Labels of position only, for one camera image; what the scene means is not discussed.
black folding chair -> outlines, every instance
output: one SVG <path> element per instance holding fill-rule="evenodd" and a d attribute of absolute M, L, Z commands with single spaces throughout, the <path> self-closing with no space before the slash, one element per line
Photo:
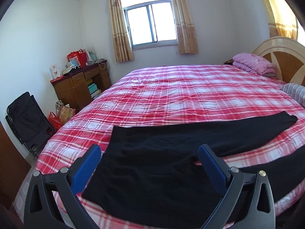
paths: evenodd
<path fill-rule="evenodd" d="M 55 134 L 34 96 L 22 94 L 7 107 L 5 117 L 14 135 L 35 157 Z"/>

desk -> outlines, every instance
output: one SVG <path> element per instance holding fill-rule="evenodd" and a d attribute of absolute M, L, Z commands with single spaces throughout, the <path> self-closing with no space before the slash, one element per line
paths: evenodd
<path fill-rule="evenodd" d="M 64 104 L 70 104 L 70 107 L 75 108 L 78 113 L 92 102 L 92 97 L 86 84 L 86 80 L 89 79 L 92 79 L 102 92 L 110 88 L 111 81 L 106 61 L 80 68 L 79 71 L 53 82 L 52 85 L 58 99 L 62 100 Z"/>

silver bolt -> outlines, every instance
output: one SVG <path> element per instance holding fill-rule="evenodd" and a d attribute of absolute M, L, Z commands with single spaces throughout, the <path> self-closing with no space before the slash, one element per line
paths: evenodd
<path fill-rule="evenodd" d="M 60 169 L 60 172 L 62 172 L 62 173 L 64 174 L 64 173 L 67 173 L 68 170 L 69 170 L 68 167 L 62 167 L 62 168 Z"/>
<path fill-rule="evenodd" d="M 39 176 L 39 175 L 40 175 L 40 171 L 36 170 L 36 171 L 33 172 L 33 176 L 34 176 L 34 177 L 37 177 L 37 176 Z"/>
<path fill-rule="evenodd" d="M 239 168 L 237 168 L 237 167 L 231 167 L 230 170 L 232 173 L 235 173 L 235 174 L 239 172 Z"/>
<path fill-rule="evenodd" d="M 266 172 L 263 171 L 263 170 L 261 170 L 259 173 L 260 173 L 260 175 L 261 175 L 262 177 L 265 177 L 265 176 L 267 175 Z"/>

curtain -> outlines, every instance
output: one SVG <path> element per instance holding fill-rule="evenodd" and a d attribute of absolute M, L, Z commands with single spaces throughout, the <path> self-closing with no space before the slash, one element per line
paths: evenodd
<path fill-rule="evenodd" d="M 197 38 L 188 1 L 173 0 L 173 10 L 177 27 L 179 53 L 197 54 Z"/>
<path fill-rule="evenodd" d="M 285 0 L 263 0 L 270 37 L 284 36 L 297 40 L 297 19 Z"/>
<path fill-rule="evenodd" d="M 109 0 L 108 6 L 116 61 L 125 62 L 134 60 L 135 58 L 128 37 L 122 2 L 121 0 Z"/>

floor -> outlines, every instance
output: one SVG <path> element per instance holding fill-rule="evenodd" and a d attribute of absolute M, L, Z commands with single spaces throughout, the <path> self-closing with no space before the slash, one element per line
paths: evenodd
<path fill-rule="evenodd" d="M 33 172 L 35 170 L 36 162 L 37 162 L 37 159 L 35 159 L 35 158 L 32 158 L 29 161 L 32 168 L 26 175 L 26 177 L 16 195 L 15 201 L 13 202 L 13 206 L 22 222 L 23 222 L 23 218 L 24 218 L 24 207 L 25 207 L 26 195 L 27 195 L 27 191 L 29 189 L 29 185 L 30 185 L 30 181 L 31 181 Z M 64 214 L 64 213 L 60 213 L 60 214 L 61 214 L 62 218 L 64 219 L 66 225 L 68 225 L 71 228 L 75 228 L 67 214 Z"/>

